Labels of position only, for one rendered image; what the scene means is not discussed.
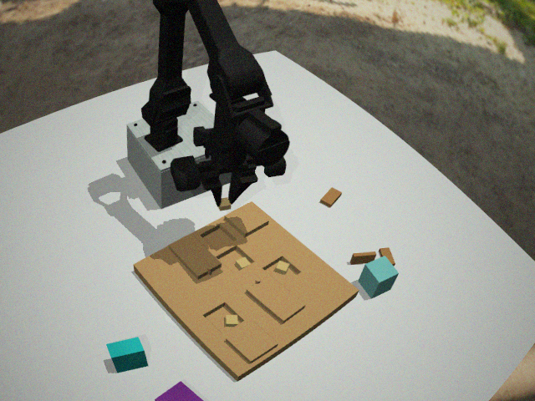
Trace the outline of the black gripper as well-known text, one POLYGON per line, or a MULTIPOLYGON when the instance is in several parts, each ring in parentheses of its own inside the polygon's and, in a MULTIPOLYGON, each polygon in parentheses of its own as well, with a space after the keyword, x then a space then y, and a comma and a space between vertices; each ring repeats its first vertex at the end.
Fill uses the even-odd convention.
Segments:
MULTIPOLYGON (((219 138, 211 128, 211 160, 196 163, 194 156, 174 158, 170 172, 179 191, 194 190, 201 182, 205 190, 211 190, 217 207, 222 203, 222 183, 219 175, 232 172, 228 200, 232 205, 240 194, 258 178, 255 169, 260 164, 247 154, 235 141, 219 138)), ((264 166, 268 177, 284 175, 286 160, 283 157, 274 165, 264 166)))

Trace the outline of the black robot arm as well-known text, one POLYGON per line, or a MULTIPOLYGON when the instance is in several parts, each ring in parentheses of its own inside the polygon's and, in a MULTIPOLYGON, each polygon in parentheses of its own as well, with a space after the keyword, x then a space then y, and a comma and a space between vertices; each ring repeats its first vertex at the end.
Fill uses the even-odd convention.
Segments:
POLYGON ((186 115, 191 88, 182 78, 186 12, 189 10, 209 56, 207 75, 216 103, 213 132, 235 141, 262 166, 274 165, 290 146, 282 124, 265 114, 272 92, 253 54, 238 42, 217 0, 153 0, 160 13, 158 75, 141 108, 150 125, 145 140, 161 152, 180 143, 178 119, 186 115), (257 93, 246 100, 243 96, 257 93))

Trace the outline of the tan square puzzle board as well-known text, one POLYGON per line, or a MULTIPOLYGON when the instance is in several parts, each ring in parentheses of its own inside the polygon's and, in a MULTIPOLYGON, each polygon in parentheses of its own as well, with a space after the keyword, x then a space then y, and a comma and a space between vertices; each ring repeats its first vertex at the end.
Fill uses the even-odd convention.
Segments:
POLYGON ((136 262, 162 306, 234 379, 274 359, 359 289, 252 201, 136 262), (239 269, 245 257, 249 265, 239 269), (289 263, 285 275, 279 261, 289 263), (238 325, 226 327, 225 315, 238 325))

